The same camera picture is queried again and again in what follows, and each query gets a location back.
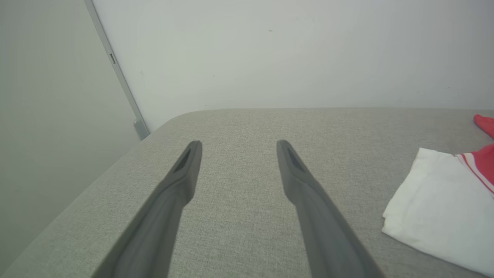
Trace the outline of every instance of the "white wall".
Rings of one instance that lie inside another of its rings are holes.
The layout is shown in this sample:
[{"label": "white wall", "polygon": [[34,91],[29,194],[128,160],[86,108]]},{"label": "white wall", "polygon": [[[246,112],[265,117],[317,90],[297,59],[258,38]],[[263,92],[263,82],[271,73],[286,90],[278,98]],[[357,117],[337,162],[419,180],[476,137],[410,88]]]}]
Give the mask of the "white wall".
[{"label": "white wall", "polygon": [[0,274],[139,142],[83,0],[0,1]]},{"label": "white wall", "polygon": [[494,108],[492,0],[93,0],[150,130],[215,108]]}]

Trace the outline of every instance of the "folded white towel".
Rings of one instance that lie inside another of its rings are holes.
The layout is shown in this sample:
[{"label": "folded white towel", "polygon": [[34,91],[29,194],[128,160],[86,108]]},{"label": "folded white towel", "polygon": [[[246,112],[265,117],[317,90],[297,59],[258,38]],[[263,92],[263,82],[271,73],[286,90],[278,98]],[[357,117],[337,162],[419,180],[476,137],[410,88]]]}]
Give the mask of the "folded white towel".
[{"label": "folded white towel", "polygon": [[493,195],[458,157],[421,148],[383,217],[383,233],[494,277]]}]

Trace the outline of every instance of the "red cloth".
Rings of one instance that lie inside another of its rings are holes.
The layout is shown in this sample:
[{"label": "red cloth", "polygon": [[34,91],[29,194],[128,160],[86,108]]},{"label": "red cloth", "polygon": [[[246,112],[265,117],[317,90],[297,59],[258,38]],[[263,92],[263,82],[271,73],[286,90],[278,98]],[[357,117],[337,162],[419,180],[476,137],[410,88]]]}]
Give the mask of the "red cloth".
[{"label": "red cloth", "polygon": [[[494,139],[494,119],[475,115],[477,126]],[[485,187],[494,194],[494,144],[487,145],[479,151],[459,154],[457,157]]]},{"label": "red cloth", "polygon": [[489,117],[482,117],[481,115],[475,115],[473,120],[487,134],[489,134],[494,139],[494,119]]}]

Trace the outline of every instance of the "gray fabric surface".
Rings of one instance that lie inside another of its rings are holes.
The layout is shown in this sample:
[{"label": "gray fabric surface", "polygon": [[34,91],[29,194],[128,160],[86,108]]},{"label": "gray fabric surface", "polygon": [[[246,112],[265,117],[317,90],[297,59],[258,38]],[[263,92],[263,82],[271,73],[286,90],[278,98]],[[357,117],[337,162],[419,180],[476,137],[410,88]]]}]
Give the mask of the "gray fabric surface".
[{"label": "gray fabric surface", "polygon": [[388,277],[480,277],[381,233],[382,213],[419,147],[458,154],[493,142],[473,123],[477,113],[494,117],[494,111],[402,108],[181,115],[96,180],[3,277],[89,277],[196,139],[204,147],[201,171],[169,277],[310,276],[295,208],[282,189],[279,139],[293,145]]}]

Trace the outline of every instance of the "fabric texture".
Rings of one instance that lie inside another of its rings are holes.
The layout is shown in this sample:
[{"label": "fabric texture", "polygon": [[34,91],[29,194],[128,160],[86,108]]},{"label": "fabric texture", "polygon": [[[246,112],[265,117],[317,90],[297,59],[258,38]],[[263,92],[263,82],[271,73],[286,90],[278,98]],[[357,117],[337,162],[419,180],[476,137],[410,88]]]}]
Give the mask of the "fabric texture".
[{"label": "fabric texture", "polygon": [[[475,115],[474,121],[477,126],[494,139],[493,118]],[[494,144],[485,146],[479,151],[459,154],[457,157],[494,195]]]},{"label": "fabric texture", "polygon": [[421,148],[383,217],[385,234],[494,277],[494,199],[457,157]]},{"label": "fabric texture", "polygon": [[192,140],[203,143],[203,159],[169,277],[309,277],[295,207],[283,192],[279,139],[293,145],[388,277],[481,277],[381,233],[382,212],[420,147],[465,153],[492,143],[473,123],[475,114],[494,111],[229,109],[178,116],[89,186],[3,277],[90,277]]},{"label": "fabric texture", "polygon": [[489,117],[483,117],[481,115],[475,115],[473,117],[475,123],[487,134],[494,139],[494,119]]}]

